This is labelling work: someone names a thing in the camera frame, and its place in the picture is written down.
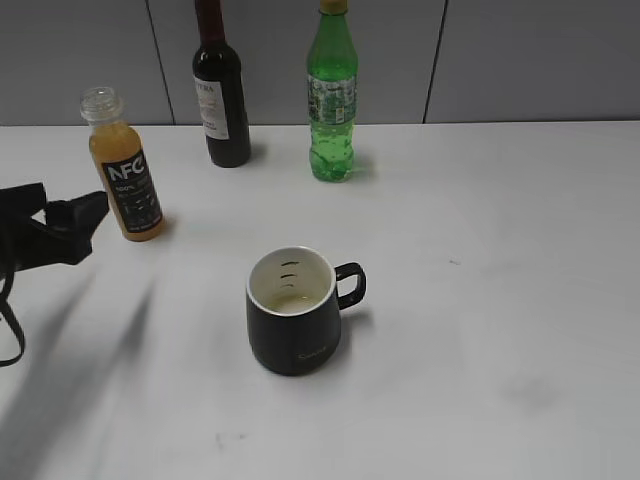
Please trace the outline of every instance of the black mug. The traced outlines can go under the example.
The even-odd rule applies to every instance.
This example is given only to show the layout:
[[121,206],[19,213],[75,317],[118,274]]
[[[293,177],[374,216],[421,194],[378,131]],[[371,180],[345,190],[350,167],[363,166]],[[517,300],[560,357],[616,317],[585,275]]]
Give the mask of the black mug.
[[[353,275],[357,285],[338,296],[337,282]],[[281,375],[308,373],[333,354],[340,341],[340,310],[364,298],[362,267],[335,270],[318,252],[287,247],[264,256],[247,280],[249,343],[258,361]]]

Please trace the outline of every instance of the green plastic bottle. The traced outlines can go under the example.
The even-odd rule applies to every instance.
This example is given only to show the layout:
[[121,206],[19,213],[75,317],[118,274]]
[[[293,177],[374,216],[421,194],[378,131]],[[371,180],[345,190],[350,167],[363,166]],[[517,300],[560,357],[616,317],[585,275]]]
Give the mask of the green plastic bottle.
[[358,55],[345,14],[348,0],[321,0],[320,27],[307,57],[311,171],[342,182],[353,169]]

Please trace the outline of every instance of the black object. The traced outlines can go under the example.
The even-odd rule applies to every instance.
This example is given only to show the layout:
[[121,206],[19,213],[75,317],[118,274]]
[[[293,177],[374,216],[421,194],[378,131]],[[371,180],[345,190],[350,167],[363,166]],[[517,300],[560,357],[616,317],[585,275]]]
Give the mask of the black object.
[[220,0],[195,0],[195,7],[201,46],[193,74],[209,155],[220,167],[238,167],[251,156],[240,58],[225,40]]
[[[44,209],[46,225],[31,218]],[[55,263],[76,265],[92,251],[91,237],[109,211],[107,195],[94,192],[69,201],[47,202],[41,183],[0,189],[0,316],[15,334],[22,357],[25,338],[7,302],[15,273]]]
[[[279,259],[277,264],[271,262],[269,265],[268,261],[264,262],[269,258],[267,256],[258,262],[247,285],[246,299],[249,343],[256,359],[269,370],[290,376],[309,373],[331,357],[340,341],[340,310],[359,303],[364,298],[367,286],[365,273],[357,263],[337,267],[335,274],[333,268],[327,265],[329,275],[335,277],[329,284],[330,291],[327,291],[316,305],[300,314],[283,314],[269,308],[268,299],[271,294],[261,292],[261,289],[277,292],[279,288],[288,287],[301,295],[308,294],[305,291],[307,287],[295,285],[301,278],[304,283],[305,276],[308,280],[308,275],[299,270],[305,259],[296,258],[297,249],[301,248],[283,249],[270,254],[289,250],[291,253],[285,255],[295,260],[287,260],[285,256]],[[311,255],[316,255],[316,252],[310,252]],[[337,281],[353,275],[358,277],[355,290],[347,295],[338,296]]]

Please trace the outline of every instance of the wine bottle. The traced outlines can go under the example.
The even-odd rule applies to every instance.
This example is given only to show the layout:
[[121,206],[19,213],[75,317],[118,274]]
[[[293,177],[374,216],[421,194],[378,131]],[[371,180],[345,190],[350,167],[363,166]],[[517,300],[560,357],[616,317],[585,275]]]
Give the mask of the wine bottle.
[[200,48],[193,75],[209,155],[220,167],[238,167],[251,156],[240,58],[226,42],[220,0],[195,0],[195,7]]

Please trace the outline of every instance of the wine label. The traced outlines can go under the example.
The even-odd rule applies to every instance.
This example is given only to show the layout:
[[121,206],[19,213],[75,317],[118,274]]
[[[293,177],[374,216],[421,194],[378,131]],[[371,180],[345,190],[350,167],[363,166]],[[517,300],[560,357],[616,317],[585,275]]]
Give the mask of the wine label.
[[308,76],[309,118],[315,122],[341,125],[356,116],[356,77],[325,82]]
[[222,98],[222,85],[220,82],[207,82],[193,77],[196,81],[196,93],[200,104],[200,116],[204,133],[207,137],[216,140],[228,140],[227,115],[224,110],[224,98]]
[[145,232],[160,223],[162,210],[142,150],[122,162],[103,163],[102,169],[128,232]]

